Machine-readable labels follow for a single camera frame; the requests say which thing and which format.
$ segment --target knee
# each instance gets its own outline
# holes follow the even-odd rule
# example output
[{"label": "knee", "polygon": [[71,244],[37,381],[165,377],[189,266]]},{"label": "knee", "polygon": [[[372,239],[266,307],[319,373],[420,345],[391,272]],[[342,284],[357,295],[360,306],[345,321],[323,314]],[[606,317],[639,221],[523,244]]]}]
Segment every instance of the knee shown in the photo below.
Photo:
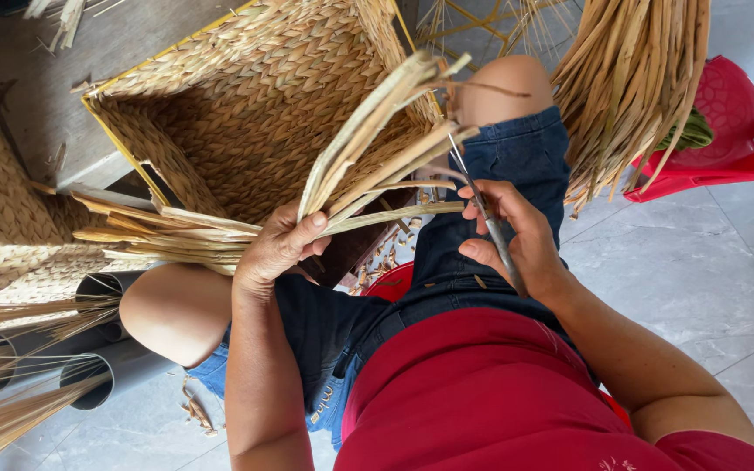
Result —
[{"label": "knee", "polygon": [[467,126],[485,126],[528,116],[555,103],[549,75],[539,60],[529,55],[507,55],[492,60],[467,81],[530,94],[515,97],[501,91],[463,87],[456,97],[456,113],[459,123]]},{"label": "knee", "polygon": [[193,367],[217,348],[231,320],[231,278],[203,266],[157,266],[127,289],[119,313],[142,345]]}]

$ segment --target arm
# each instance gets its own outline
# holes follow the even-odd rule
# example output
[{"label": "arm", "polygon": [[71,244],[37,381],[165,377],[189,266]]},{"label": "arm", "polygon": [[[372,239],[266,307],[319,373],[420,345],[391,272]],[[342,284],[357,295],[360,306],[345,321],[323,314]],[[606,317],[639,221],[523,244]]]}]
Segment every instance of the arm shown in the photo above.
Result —
[{"label": "arm", "polygon": [[275,279],[330,242],[313,239],[328,218],[295,224],[298,204],[273,213],[242,257],[232,285],[225,416],[232,469],[312,469],[302,380],[284,335]]},{"label": "arm", "polygon": [[[630,413],[634,431],[656,443],[682,430],[708,430],[754,445],[754,426],[720,382],[693,359],[604,304],[563,266],[545,216],[508,182],[477,180],[489,203],[516,230],[508,249],[530,295],[548,306],[604,386]],[[472,196],[469,188],[459,195]],[[469,205],[466,219],[480,219]],[[504,274],[496,248],[480,239],[459,252]]]}]

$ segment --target woven basket wall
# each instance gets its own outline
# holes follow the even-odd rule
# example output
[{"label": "woven basket wall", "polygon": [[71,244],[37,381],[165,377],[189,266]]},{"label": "woven basket wall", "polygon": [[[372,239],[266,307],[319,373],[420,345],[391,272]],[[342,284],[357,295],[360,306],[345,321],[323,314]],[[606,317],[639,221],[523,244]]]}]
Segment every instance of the woven basket wall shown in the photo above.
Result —
[{"label": "woven basket wall", "polygon": [[97,246],[68,243],[71,230],[96,221],[66,198],[36,195],[0,130],[0,292],[9,292],[0,301],[65,291],[72,280],[110,262]]},{"label": "woven basket wall", "polygon": [[[404,59],[391,1],[246,5],[84,102],[188,209],[260,222],[300,197],[319,152]],[[399,113],[338,190],[435,120],[424,99]]]}]

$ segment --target red shirt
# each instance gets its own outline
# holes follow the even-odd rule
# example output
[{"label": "red shirt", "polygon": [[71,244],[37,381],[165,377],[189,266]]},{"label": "red shirt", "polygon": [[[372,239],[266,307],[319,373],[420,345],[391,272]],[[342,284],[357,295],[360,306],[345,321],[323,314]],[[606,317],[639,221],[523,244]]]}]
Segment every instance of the red shirt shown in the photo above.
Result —
[{"label": "red shirt", "polygon": [[392,337],[354,382],[334,469],[753,470],[754,446],[688,431],[651,445],[546,326],[458,309]]}]

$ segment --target green cloth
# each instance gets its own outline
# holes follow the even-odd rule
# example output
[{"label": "green cloth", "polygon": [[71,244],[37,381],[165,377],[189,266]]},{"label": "green cloth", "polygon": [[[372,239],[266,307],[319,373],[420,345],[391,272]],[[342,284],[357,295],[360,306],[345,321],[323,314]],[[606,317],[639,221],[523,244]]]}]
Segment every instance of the green cloth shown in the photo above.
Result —
[{"label": "green cloth", "polygon": [[[671,145],[671,140],[674,139],[674,133],[677,132],[677,125],[674,124],[671,130],[668,131],[668,135],[665,139],[656,146],[656,150],[664,151]],[[693,149],[699,149],[711,144],[712,139],[715,138],[715,134],[712,133],[711,128],[706,123],[706,117],[701,115],[697,111],[697,107],[691,108],[691,114],[689,120],[685,123],[685,129],[683,129],[683,135],[679,137],[676,150],[684,151],[691,147]]]}]

